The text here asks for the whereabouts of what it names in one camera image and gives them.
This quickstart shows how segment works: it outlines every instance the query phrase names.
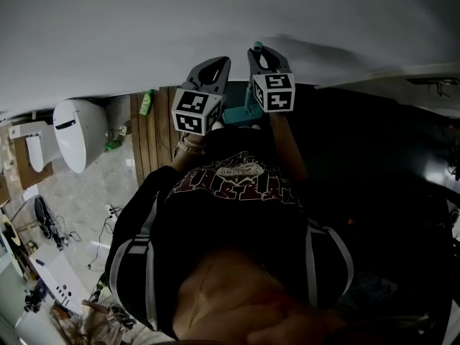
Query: green bottle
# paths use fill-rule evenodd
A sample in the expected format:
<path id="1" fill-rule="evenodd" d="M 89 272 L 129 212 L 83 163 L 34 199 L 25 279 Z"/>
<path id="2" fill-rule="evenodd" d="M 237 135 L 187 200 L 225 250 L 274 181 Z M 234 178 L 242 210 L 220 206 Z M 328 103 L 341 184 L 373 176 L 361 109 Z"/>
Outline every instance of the green bottle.
<path id="1" fill-rule="evenodd" d="M 106 143 L 106 150 L 107 151 L 112 151 L 115 150 L 116 148 L 121 146 L 121 140 L 115 139 L 113 141 L 107 142 Z"/>
<path id="2" fill-rule="evenodd" d="M 144 98 L 142 99 L 141 109 L 139 110 L 139 114 L 141 115 L 148 115 L 150 109 L 152 108 L 152 97 L 153 97 L 154 90 L 151 89 L 150 91 L 144 94 Z"/>

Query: black and white marker cube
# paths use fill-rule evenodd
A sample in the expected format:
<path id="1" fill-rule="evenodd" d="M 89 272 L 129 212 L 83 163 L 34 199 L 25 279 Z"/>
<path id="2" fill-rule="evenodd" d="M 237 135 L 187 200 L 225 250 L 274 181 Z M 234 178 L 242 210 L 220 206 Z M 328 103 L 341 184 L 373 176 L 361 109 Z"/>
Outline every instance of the black and white marker cube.
<path id="1" fill-rule="evenodd" d="M 116 319 L 115 319 L 114 314 L 112 312 L 107 313 L 106 318 L 107 318 L 107 321 L 109 321 L 110 323 L 112 323 L 112 324 L 116 323 Z"/>
<path id="2" fill-rule="evenodd" d="M 221 117 L 224 101 L 225 96 L 178 88 L 172 104 L 175 129 L 205 135 Z"/>
<path id="3" fill-rule="evenodd" d="M 265 112 L 294 109 L 295 81 L 292 73 L 253 75 L 254 97 Z"/>

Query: wooden panel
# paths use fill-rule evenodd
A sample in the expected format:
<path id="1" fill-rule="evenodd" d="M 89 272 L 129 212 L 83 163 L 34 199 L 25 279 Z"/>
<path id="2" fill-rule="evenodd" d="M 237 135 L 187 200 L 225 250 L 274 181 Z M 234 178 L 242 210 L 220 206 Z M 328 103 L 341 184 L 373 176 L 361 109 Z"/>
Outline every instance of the wooden panel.
<path id="1" fill-rule="evenodd" d="M 171 160 L 174 160 L 174 149 L 179 142 L 180 139 L 180 132 L 175 130 L 174 127 L 174 120 L 173 115 L 171 113 L 171 109 L 173 108 L 175 90 L 178 89 L 177 86 L 169 87 L 169 112 L 170 112 L 170 143 L 171 143 Z"/>
<path id="2" fill-rule="evenodd" d="M 137 108 L 137 94 L 133 93 L 129 96 L 131 103 L 131 132 L 132 132 L 132 148 L 134 153 L 134 166 L 136 167 L 137 185 L 140 186 L 144 182 L 144 171 L 142 169 L 141 148 L 139 142 L 139 122 Z"/>
<path id="3" fill-rule="evenodd" d="M 157 91 L 153 93 L 152 106 L 150 112 L 147 115 L 147 137 L 149 140 L 149 157 L 150 157 L 150 171 L 158 169 L 158 154 L 157 154 L 157 135 L 156 122 L 155 122 L 155 98 L 157 97 Z"/>
<path id="4" fill-rule="evenodd" d="M 158 167 L 171 164 L 169 90 L 160 87 L 155 96 L 155 126 L 157 132 Z"/>
<path id="5" fill-rule="evenodd" d="M 137 108 L 140 109 L 142 105 L 142 93 L 137 94 Z M 149 156 L 149 139 L 147 136 L 147 117 L 145 115 L 138 115 L 139 122 L 139 143 L 141 147 L 142 170 L 144 172 L 144 179 L 150 174 L 150 156 Z"/>

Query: gray strap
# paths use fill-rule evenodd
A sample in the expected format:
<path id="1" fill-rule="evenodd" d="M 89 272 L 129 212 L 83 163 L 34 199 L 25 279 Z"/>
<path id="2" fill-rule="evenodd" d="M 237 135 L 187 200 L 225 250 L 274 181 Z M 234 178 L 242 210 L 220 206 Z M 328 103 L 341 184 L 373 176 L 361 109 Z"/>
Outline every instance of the gray strap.
<path id="1" fill-rule="evenodd" d="M 149 250 L 147 251 L 147 266 L 145 270 L 145 306 L 147 309 L 147 320 L 152 325 L 153 329 L 158 331 L 153 259 L 153 246 L 152 242 L 149 241 Z"/>
<path id="2" fill-rule="evenodd" d="M 305 238 L 305 263 L 307 267 L 308 300 L 311 305 L 316 307 L 318 306 L 318 288 L 316 287 L 315 255 L 311 242 L 311 229 L 310 225 L 308 225 Z"/>
<path id="3" fill-rule="evenodd" d="M 346 281 L 345 290 L 342 293 L 342 295 L 344 295 L 348 291 L 348 289 L 350 288 L 351 281 L 353 281 L 353 276 L 354 276 L 353 259 L 351 258 L 351 254 L 350 254 L 348 248 L 346 247 L 344 241 L 340 237 L 340 235 L 338 235 L 336 233 L 336 231 L 334 229 L 330 228 L 330 227 L 325 227 L 324 229 L 327 230 L 327 232 L 332 236 L 332 239 L 336 242 L 337 247 L 340 249 L 340 252 L 342 253 L 342 256 L 345 259 L 346 271 L 348 273 L 348 279 Z"/>
<path id="4" fill-rule="evenodd" d="M 144 225 L 142 225 L 141 232 L 139 233 L 139 235 L 150 235 L 150 229 L 152 228 L 153 221 L 155 220 L 155 217 L 157 217 L 157 201 L 159 193 L 157 193 L 157 197 L 155 198 L 155 202 L 153 203 L 152 210 L 150 211 L 147 220 L 145 220 Z"/>
<path id="5" fill-rule="evenodd" d="M 112 294 L 114 295 L 115 300 L 117 301 L 118 304 L 123 306 L 121 304 L 120 298 L 118 296 L 118 289 L 116 287 L 116 281 L 118 279 L 118 271 L 120 270 L 120 265 L 121 261 L 123 260 L 123 256 L 129 246 L 129 243 L 131 243 L 132 239 L 126 240 L 116 251 L 116 254 L 114 256 L 114 260 L 112 261 L 112 266 L 110 267 L 110 278 L 109 278 L 109 284 L 110 284 L 110 290 L 112 291 Z"/>
<path id="6" fill-rule="evenodd" d="M 353 276 L 354 276 L 353 259 L 351 258 L 350 252 L 346 248 L 344 241 L 336 233 L 336 231 L 330 227 L 324 227 L 324 230 L 326 230 L 329 233 L 329 235 L 331 235 L 331 238 L 335 241 L 335 243 L 337 244 L 337 247 L 340 250 L 340 253 L 342 253 L 343 258 L 345 259 L 348 278 L 346 281 L 345 290 L 341 294 L 342 296 L 348 291 L 351 285 L 351 281 L 353 281 Z M 305 238 L 305 264 L 307 267 L 308 300 L 310 301 L 311 305 L 317 307 L 318 306 L 318 287 L 316 283 L 315 255 L 313 253 L 313 244 L 311 240 L 312 233 L 316 233 L 316 234 L 324 234 L 324 233 L 321 230 L 314 229 L 309 224 L 307 228 L 307 236 Z"/>

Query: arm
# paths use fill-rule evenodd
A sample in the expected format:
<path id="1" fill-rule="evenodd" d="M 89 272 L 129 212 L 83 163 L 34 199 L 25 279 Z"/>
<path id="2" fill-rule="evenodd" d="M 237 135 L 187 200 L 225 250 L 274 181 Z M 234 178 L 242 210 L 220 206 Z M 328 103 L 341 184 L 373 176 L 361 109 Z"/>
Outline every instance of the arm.
<path id="1" fill-rule="evenodd" d="M 277 156 L 289 171 L 292 181 L 301 182 L 308 179 L 307 168 L 303 163 L 302 156 L 300 156 L 286 116 L 272 112 L 270 113 L 270 120 Z"/>
<path id="2" fill-rule="evenodd" d="M 195 144 L 204 145 L 205 137 L 196 134 L 189 134 L 187 139 Z M 193 167 L 195 162 L 199 159 L 200 155 L 193 155 L 183 149 L 179 149 L 178 153 L 174 157 L 171 163 L 171 167 L 177 170 L 179 173 L 186 173 Z"/>

